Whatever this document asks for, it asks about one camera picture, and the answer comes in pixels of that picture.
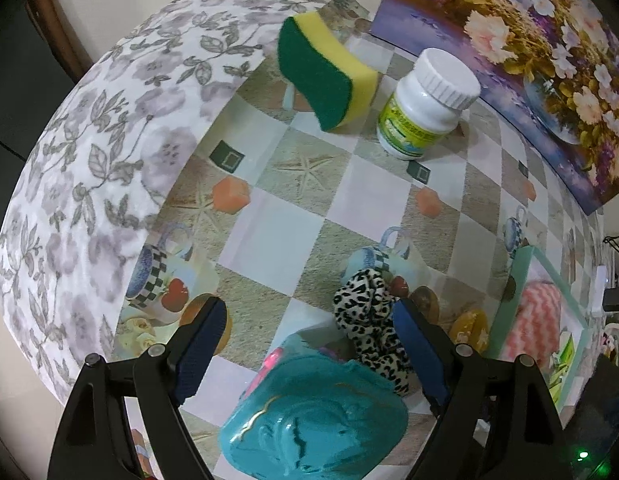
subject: floor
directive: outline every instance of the floor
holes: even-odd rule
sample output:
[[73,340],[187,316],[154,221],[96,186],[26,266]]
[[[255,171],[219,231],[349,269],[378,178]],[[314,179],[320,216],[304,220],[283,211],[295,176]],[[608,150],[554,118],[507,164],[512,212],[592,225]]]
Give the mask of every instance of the floor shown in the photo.
[[62,407],[20,352],[0,314],[0,437],[31,480],[45,480]]

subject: shiny teal surface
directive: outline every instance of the shiny teal surface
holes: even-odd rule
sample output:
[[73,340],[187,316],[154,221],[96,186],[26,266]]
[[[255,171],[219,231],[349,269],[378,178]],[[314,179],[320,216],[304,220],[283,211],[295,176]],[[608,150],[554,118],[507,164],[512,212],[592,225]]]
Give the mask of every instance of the shiny teal surface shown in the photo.
[[218,436],[227,461],[261,480],[360,480],[400,441],[407,407],[390,381],[289,336],[275,367]]

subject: pill bottle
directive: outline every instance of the pill bottle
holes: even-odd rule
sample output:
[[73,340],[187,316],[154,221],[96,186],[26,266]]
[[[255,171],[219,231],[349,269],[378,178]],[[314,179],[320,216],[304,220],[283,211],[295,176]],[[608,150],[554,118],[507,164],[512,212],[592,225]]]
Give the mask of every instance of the pill bottle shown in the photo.
[[425,49],[383,108],[377,124],[381,146],[414,160],[459,124],[461,112],[480,95],[480,83],[460,59]]

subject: leopard print fabric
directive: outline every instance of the leopard print fabric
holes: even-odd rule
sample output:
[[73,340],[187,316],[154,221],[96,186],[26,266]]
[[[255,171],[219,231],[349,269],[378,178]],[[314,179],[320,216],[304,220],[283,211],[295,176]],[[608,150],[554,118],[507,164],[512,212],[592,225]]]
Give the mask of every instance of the leopard print fabric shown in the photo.
[[360,270],[334,295],[338,326],[354,343],[359,362],[394,383],[394,391],[409,392],[407,374],[413,370],[394,330],[393,297],[380,272]]

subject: blue gripper pad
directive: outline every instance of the blue gripper pad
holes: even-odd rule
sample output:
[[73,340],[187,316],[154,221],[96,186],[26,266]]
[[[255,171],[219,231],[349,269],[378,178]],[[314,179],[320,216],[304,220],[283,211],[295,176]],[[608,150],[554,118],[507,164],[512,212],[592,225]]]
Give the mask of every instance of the blue gripper pad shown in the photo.
[[402,301],[394,304],[393,316],[394,329],[418,375],[423,391],[435,398],[440,406],[444,406],[449,400],[450,392],[445,383],[443,362]]
[[226,324],[227,307],[223,301],[217,301],[176,366],[177,407],[198,391]]

